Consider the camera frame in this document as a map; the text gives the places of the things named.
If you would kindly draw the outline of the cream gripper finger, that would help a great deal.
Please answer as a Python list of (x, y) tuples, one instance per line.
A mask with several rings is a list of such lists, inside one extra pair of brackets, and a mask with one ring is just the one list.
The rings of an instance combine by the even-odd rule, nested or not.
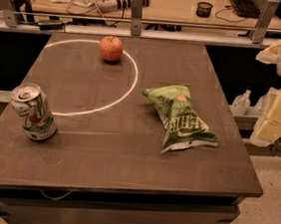
[(276, 64), (280, 48), (281, 40), (276, 41), (271, 46), (260, 51), (255, 57), (255, 59), (257, 60), (257, 62), (264, 63), (267, 65)]
[(266, 147), (281, 137), (281, 89), (270, 91), (263, 104), (262, 114), (254, 125), (250, 142)]

